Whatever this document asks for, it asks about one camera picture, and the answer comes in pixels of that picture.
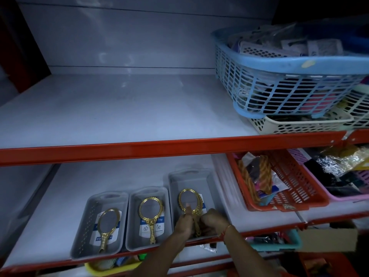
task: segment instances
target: hand mirror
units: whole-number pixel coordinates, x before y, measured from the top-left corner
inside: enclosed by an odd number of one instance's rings
[[[101,214],[97,222],[97,230],[101,236],[99,253],[105,252],[109,236],[114,232],[120,220],[119,210],[112,208]]]
[[[199,218],[203,214],[203,201],[200,195],[193,189],[184,189],[178,195],[179,207],[186,212],[186,205],[191,206],[193,220],[195,222],[196,237],[200,237]]]
[[[140,218],[150,227],[150,244],[155,244],[154,224],[163,212],[163,203],[157,197],[145,198],[138,207]]]

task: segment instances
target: green item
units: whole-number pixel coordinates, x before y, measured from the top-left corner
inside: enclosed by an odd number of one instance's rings
[[[139,254],[137,256],[138,256],[138,259],[142,261],[146,258],[147,254]]]

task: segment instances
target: teal plastic basket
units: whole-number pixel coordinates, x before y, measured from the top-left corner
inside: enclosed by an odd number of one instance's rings
[[[291,244],[256,244],[250,243],[251,247],[253,247],[258,252],[277,252],[277,251],[294,251],[296,249],[300,249],[302,247],[302,240],[296,229],[287,230],[286,234],[288,235]]]
[[[216,75],[234,109],[247,118],[322,117],[369,74],[369,56],[275,57],[266,52],[260,57],[227,46],[230,35],[250,30],[232,27],[212,33]]]

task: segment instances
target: pink plastic basket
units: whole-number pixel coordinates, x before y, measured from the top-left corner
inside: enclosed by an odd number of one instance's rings
[[[303,166],[303,168],[310,174],[310,176],[317,182],[319,186],[323,188],[330,201],[360,201],[369,199],[369,193],[354,195],[354,196],[346,196],[346,197],[337,197],[332,195],[323,184],[307,169],[304,163],[308,160],[304,154],[299,149],[288,149],[288,152],[293,156],[293,158]],[[356,175],[369,186],[369,170],[355,171]]]

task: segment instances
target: person's left hand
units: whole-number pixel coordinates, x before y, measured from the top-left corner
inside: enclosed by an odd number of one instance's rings
[[[187,239],[190,238],[194,233],[193,223],[191,207],[186,206],[186,214],[183,214],[179,217],[173,234],[178,235],[183,239],[183,242],[186,242]]]

